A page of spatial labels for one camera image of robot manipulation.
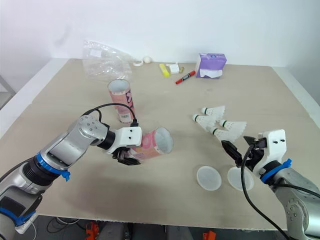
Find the shuttlecock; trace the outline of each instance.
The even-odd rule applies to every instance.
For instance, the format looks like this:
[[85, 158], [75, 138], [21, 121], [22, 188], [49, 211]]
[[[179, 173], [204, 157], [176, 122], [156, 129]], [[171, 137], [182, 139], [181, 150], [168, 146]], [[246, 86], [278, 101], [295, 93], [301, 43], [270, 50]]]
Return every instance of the shuttlecock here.
[[223, 118], [225, 113], [225, 106], [217, 106], [213, 108], [203, 107], [201, 108], [201, 112], [208, 116], [215, 116], [216, 120], [219, 121]]
[[194, 114], [192, 120], [197, 122], [207, 132], [209, 132], [216, 124], [216, 118], [214, 116], [200, 116], [199, 114]]
[[230, 141], [233, 143], [237, 139], [237, 136], [234, 135], [232, 132], [219, 129], [217, 127], [212, 127], [212, 128], [210, 128], [209, 131], [211, 134], [215, 135], [216, 138], [219, 139], [220, 142], [222, 140], [226, 140], [226, 141]]
[[219, 124], [221, 127], [228, 129], [237, 138], [242, 135], [247, 126], [246, 121], [227, 121], [224, 119], [220, 120]]

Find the marker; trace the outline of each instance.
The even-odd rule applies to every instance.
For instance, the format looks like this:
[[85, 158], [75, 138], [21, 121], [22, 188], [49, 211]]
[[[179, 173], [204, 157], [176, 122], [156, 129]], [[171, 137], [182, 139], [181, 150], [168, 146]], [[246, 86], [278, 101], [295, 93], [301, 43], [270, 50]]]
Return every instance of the marker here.
[[175, 84], [180, 84], [182, 83], [184, 80], [190, 78], [191, 76], [195, 75], [196, 74], [196, 71], [192, 71], [192, 72], [189, 72], [187, 75], [183, 76], [182, 78], [180, 78], [178, 81], [175, 82]]

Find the orange part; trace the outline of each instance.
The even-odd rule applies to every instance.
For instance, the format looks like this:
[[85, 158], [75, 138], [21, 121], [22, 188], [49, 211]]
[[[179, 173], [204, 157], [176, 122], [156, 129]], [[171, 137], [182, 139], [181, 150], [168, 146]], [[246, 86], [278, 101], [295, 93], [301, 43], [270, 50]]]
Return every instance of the orange part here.
[[208, 233], [207, 232], [203, 233], [202, 240], [208, 240]]
[[99, 226], [94, 222], [90, 222], [85, 227], [85, 233], [88, 235], [85, 240], [96, 240], [99, 234]]
[[217, 234], [215, 232], [209, 231], [207, 240], [216, 240], [216, 236]]

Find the tissue box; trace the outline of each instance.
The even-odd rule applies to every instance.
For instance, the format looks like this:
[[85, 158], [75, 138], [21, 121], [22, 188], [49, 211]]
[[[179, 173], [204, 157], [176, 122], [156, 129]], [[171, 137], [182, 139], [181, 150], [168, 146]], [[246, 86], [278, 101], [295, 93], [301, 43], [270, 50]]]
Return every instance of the tissue box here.
[[196, 77], [207, 79], [220, 77], [226, 61], [226, 56], [222, 53], [200, 53], [195, 65]]

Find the yellow highlighter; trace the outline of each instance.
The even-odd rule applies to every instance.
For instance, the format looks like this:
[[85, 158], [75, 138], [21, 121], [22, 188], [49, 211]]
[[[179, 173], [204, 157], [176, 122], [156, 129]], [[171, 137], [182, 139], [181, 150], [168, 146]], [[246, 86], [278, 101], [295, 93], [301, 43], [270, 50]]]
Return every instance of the yellow highlighter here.
[[170, 77], [170, 72], [168, 72], [166, 66], [163, 63], [160, 63], [159, 67], [161, 69], [161, 72], [162, 72], [163, 76], [165, 76], [166, 78]]

